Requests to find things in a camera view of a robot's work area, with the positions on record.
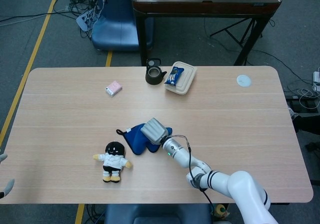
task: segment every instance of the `yellow floor line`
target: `yellow floor line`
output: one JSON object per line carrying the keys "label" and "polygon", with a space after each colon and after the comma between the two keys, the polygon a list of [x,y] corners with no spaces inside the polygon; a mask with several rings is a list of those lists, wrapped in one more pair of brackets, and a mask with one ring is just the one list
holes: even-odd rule
{"label": "yellow floor line", "polygon": [[111,66],[111,59],[112,59],[112,50],[108,51],[108,55],[106,57],[105,67]]}
{"label": "yellow floor line", "polygon": [[[52,0],[51,1],[51,4],[50,4],[49,9],[48,9],[48,13],[51,13],[53,11],[53,7],[54,7],[55,2],[56,2],[56,0]],[[18,90],[16,91],[16,94],[14,96],[13,102],[12,102],[11,107],[9,109],[8,115],[5,118],[2,130],[1,130],[1,133],[0,133],[0,147],[1,147],[2,143],[3,143],[3,141],[4,141],[4,138],[5,138],[5,135],[7,133],[10,121],[11,121],[13,115],[14,115],[15,109],[16,109],[18,101],[19,101],[19,98],[20,98],[21,93],[22,93],[22,91],[23,91],[23,89],[25,87],[25,84],[26,84],[26,81],[27,81],[27,77],[28,77],[29,72],[31,70],[31,67],[32,67],[32,65],[34,63],[34,60],[36,58],[40,43],[42,41],[42,38],[44,37],[44,34],[45,34],[45,31],[46,31],[50,16],[51,15],[46,15],[46,17],[44,19],[41,31],[40,31],[38,39],[36,40],[36,43],[34,45],[34,48],[33,48],[31,57],[29,59],[29,62],[27,64],[26,68],[25,68],[22,80],[21,80],[21,82],[19,84]]]}
{"label": "yellow floor line", "polygon": [[82,217],[84,216],[85,204],[78,205],[78,211],[76,212],[74,224],[81,224]]}

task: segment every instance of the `plastic container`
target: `plastic container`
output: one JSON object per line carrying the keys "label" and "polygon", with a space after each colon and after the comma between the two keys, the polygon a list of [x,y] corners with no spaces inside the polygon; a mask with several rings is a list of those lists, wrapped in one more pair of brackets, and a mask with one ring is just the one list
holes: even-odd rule
{"label": "plastic container", "polygon": [[175,86],[165,84],[165,89],[179,95],[184,95],[188,92],[191,83],[195,78],[197,68],[181,61],[176,61],[172,67],[184,68],[184,71],[181,73],[181,76]]}

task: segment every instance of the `gray floor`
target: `gray floor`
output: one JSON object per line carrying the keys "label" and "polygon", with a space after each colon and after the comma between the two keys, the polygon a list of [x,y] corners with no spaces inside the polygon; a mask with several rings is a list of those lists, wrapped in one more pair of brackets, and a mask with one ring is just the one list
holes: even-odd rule
{"label": "gray floor", "polygon": [[[0,18],[25,14],[46,13],[51,0],[0,0]],[[68,0],[61,0],[57,9],[64,9]],[[274,15],[275,27],[268,25],[255,49],[275,55],[303,79],[311,79],[320,66],[320,0],[283,0]],[[0,27],[0,127],[18,89],[41,30],[44,17],[28,22]],[[161,58],[163,65],[183,61],[195,66],[231,66],[239,47],[226,33],[209,39],[211,33],[234,22],[232,19],[157,18],[155,44],[151,57]],[[239,36],[245,25],[231,32]],[[226,51],[225,45],[233,52]],[[50,18],[32,68],[38,67],[103,67],[107,53],[94,49],[91,42],[79,35],[76,23],[69,18],[53,15]],[[274,58],[252,51],[253,65],[270,65],[277,69],[284,89],[297,78]],[[115,52],[111,66],[139,66],[137,52]],[[5,148],[10,128],[2,144]],[[297,134],[301,151],[311,179],[320,179],[320,162],[307,153],[304,145],[319,137],[306,132]],[[314,187],[309,203],[272,206],[271,213],[279,223],[319,223],[320,188]],[[237,207],[231,205],[230,220],[243,223]],[[15,223],[74,223],[77,205],[0,205],[1,224]]]}

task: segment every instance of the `eraser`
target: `eraser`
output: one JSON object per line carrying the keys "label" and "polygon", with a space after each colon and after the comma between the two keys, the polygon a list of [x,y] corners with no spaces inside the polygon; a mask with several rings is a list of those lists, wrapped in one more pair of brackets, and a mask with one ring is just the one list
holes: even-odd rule
{"label": "eraser", "polygon": [[122,90],[122,85],[120,85],[116,80],[113,81],[110,85],[105,88],[106,93],[108,93],[111,97]]}

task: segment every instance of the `blue cloth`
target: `blue cloth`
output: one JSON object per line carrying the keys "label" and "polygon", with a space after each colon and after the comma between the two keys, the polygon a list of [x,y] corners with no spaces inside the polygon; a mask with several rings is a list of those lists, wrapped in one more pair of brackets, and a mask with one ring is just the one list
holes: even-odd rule
{"label": "blue cloth", "polygon": [[[116,133],[123,136],[126,143],[128,143],[129,147],[131,148],[132,152],[135,155],[141,155],[145,149],[147,148],[150,152],[155,153],[158,151],[160,145],[152,144],[149,139],[142,133],[141,128],[145,125],[142,123],[140,125],[136,125],[135,127],[131,128],[129,132],[121,131],[119,129],[116,130]],[[172,128],[167,127],[169,135],[172,134]]]}

